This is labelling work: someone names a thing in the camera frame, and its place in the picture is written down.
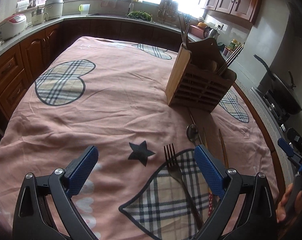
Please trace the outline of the condiment bottles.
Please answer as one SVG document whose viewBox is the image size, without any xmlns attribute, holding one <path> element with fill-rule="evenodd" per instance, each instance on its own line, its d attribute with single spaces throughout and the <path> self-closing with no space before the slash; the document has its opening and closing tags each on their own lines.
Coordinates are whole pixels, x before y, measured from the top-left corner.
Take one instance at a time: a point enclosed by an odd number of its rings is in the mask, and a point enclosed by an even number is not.
<svg viewBox="0 0 302 240">
<path fill-rule="evenodd" d="M 225 57 L 230 57 L 232 53 L 241 45 L 241 42 L 236 39 L 232 39 L 228 46 L 225 46 L 222 55 Z"/>
</svg>

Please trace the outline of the dark metal fork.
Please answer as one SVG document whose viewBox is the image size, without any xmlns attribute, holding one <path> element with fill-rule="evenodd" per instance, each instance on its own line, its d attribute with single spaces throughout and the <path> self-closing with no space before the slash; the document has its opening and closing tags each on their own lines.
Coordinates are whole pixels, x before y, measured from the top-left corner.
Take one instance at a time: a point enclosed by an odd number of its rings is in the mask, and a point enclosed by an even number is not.
<svg viewBox="0 0 302 240">
<path fill-rule="evenodd" d="M 164 156 L 165 156 L 165 162 L 167 165 L 167 170 L 168 170 L 170 176 L 173 179 L 175 179 L 182 186 L 182 189 L 184 190 L 184 194 L 186 196 L 187 203 L 188 203 L 188 205 L 191 209 L 191 212 L 193 214 L 193 217 L 195 219 L 197 229 L 200 230 L 203 227 L 204 223 L 196 208 L 196 205 L 195 205 L 193 199 L 191 198 L 191 196 L 188 192 L 187 186 L 183 181 L 182 172 L 181 172 L 180 166 L 177 162 L 174 145 L 173 144 L 165 145 L 165 146 L 163 146 L 163 149 L 164 149 Z"/>
</svg>

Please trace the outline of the stainless electric kettle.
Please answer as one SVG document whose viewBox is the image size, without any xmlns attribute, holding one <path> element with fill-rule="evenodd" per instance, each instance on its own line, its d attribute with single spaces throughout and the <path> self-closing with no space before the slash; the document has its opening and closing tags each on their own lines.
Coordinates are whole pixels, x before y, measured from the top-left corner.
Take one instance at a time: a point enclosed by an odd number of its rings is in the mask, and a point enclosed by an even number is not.
<svg viewBox="0 0 302 240">
<path fill-rule="evenodd" d="M 204 38 L 214 38 L 215 40 L 218 39 L 219 33 L 216 29 L 211 28 L 210 26 L 206 26 L 204 31 Z"/>
</svg>

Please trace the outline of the red white rice cooker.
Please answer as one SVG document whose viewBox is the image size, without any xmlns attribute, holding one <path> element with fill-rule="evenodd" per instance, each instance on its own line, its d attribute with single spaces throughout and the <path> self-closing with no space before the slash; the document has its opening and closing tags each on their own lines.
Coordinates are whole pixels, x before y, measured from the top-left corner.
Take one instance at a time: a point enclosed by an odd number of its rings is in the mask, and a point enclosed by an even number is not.
<svg viewBox="0 0 302 240">
<path fill-rule="evenodd" d="M 26 20 L 24 14 L 14 14 L 0 22 L 0 41 L 6 41 L 24 31 Z"/>
</svg>

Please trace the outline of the orange bowl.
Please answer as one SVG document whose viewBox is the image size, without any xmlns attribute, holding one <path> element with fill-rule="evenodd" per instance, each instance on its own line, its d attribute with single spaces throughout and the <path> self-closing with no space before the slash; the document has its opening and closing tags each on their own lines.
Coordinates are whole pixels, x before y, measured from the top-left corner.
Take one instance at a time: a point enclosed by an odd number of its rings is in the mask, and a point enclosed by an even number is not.
<svg viewBox="0 0 302 240">
<path fill-rule="evenodd" d="M 206 24 L 206 23 L 204 23 L 204 22 L 199 22 L 199 23 L 197 24 L 197 26 L 198 26 L 199 28 L 204 29 L 204 28 L 206 28 L 206 27 L 207 27 L 207 24 Z"/>
</svg>

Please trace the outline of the small white electric pot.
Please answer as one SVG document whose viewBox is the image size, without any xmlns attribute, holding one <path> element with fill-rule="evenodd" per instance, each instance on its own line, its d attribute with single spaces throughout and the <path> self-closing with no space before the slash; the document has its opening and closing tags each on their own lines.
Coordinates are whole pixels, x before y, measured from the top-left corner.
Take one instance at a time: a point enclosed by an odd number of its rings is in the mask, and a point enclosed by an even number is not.
<svg viewBox="0 0 302 240">
<path fill-rule="evenodd" d="M 38 7 L 35 11 L 31 12 L 31 24 L 33 26 L 39 25 L 48 20 L 48 13 L 44 12 L 43 8 Z"/>
</svg>

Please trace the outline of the gas stove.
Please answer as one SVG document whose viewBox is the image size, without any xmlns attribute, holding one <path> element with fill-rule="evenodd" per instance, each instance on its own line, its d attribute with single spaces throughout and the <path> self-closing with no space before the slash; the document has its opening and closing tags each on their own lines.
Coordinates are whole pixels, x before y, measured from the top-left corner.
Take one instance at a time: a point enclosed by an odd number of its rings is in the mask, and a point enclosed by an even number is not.
<svg viewBox="0 0 302 240">
<path fill-rule="evenodd" d="M 257 98 L 257 101 L 261 103 L 262 106 L 266 109 L 273 122 L 276 123 L 277 128 L 282 133 L 285 133 L 287 131 L 286 121 L 289 119 L 290 115 L 279 106 L 279 104 L 274 98 L 273 92 L 269 89 L 267 92 L 263 93 L 259 89 L 252 87 L 251 93 Z"/>
</svg>

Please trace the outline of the dark metal spoon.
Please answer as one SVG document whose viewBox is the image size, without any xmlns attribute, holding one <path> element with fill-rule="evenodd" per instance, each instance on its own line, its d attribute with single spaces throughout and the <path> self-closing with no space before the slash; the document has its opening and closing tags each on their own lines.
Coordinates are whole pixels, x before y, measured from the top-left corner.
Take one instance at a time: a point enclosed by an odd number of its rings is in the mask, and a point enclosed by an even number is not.
<svg viewBox="0 0 302 240">
<path fill-rule="evenodd" d="M 199 135 L 198 127 L 195 124 L 190 124 L 186 130 L 187 138 L 194 146 L 201 145 L 202 141 Z"/>
</svg>

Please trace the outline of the dark chopsticks in holder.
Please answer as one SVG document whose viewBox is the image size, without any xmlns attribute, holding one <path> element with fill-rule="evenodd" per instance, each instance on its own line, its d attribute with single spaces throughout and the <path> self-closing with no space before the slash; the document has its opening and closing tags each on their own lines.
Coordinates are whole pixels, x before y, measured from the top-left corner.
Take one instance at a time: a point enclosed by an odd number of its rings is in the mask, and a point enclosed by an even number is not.
<svg viewBox="0 0 302 240">
<path fill-rule="evenodd" d="M 184 15 L 182 12 L 178 13 L 178 20 L 180 24 L 180 31 L 181 31 L 181 36 L 182 36 L 182 44 L 183 47 L 188 49 L 188 30 L 189 30 L 189 25 L 186 24 Z"/>
</svg>

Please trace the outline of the pink tablecloth with hearts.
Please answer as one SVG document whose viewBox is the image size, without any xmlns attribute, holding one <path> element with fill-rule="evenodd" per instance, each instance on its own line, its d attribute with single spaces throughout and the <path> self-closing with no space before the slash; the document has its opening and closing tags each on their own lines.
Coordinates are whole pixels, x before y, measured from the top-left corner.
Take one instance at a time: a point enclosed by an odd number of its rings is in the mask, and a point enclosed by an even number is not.
<svg viewBox="0 0 302 240">
<path fill-rule="evenodd" d="M 177 54 L 162 48 L 81 37 L 25 93 L 0 142 L 0 232 L 12 223 L 24 176 L 51 174 L 94 145 L 99 159 L 72 198 L 99 239 L 192 239 L 197 228 L 181 185 L 168 173 L 173 144 L 184 182 L 203 219 L 208 186 L 186 129 L 192 112 L 209 151 L 241 174 L 263 172 L 279 195 L 261 130 L 236 90 L 211 113 L 169 106 L 165 87 Z"/>
</svg>

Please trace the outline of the pink plastic basin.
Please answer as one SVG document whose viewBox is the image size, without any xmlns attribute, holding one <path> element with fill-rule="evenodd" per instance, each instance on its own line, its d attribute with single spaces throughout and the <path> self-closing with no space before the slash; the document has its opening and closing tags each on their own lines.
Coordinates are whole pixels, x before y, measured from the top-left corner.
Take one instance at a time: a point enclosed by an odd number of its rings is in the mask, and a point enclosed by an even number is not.
<svg viewBox="0 0 302 240">
<path fill-rule="evenodd" d="M 200 39 L 204 39 L 204 30 L 198 26 L 191 25 L 189 32 Z"/>
</svg>

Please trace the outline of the dish drying rack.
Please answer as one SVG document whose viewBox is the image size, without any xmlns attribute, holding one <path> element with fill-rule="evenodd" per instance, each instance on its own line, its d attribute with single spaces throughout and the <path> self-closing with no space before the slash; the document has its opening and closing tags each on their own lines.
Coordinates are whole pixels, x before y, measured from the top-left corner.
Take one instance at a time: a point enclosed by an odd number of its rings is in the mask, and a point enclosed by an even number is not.
<svg viewBox="0 0 302 240">
<path fill-rule="evenodd" d="M 177 20 L 178 3 L 172 0 L 161 0 L 157 17 L 160 22 L 173 24 Z"/>
</svg>

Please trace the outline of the wooden utensil holder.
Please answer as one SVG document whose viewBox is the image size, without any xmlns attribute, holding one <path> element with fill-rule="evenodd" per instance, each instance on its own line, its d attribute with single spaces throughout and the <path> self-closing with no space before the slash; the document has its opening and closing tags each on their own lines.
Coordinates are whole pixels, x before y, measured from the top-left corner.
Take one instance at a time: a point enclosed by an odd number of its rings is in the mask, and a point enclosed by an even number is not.
<svg viewBox="0 0 302 240">
<path fill-rule="evenodd" d="M 180 46 L 165 95 L 168 105 L 212 112 L 236 80 L 214 38 Z"/>
</svg>

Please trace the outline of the wall socket by kettle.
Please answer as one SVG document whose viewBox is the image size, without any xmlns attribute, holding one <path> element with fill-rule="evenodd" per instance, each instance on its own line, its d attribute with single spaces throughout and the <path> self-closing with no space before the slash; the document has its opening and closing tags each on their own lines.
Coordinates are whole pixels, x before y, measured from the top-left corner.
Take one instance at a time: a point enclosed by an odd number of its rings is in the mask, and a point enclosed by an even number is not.
<svg viewBox="0 0 302 240">
<path fill-rule="evenodd" d="M 226 31 L 228 28 L 228 25 L 222 24 L 222 23 L 216 23 L 215 24 L 215 29 L 217 30 L 224 30 Z"/>
</svg>

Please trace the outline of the large white rice cooker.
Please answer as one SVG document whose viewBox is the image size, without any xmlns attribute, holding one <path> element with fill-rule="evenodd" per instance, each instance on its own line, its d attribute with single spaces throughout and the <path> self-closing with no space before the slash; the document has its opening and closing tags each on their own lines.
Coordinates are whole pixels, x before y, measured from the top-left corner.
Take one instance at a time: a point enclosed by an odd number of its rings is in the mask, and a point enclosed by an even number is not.
<svg viewBox="0 0 302 240">
<path fill-rule="evenodd" d="M 63 0 L 46 0 L 44 13 L 48 15 L 48 21 L 60 18 L 63 12 Z"/>
</svg>

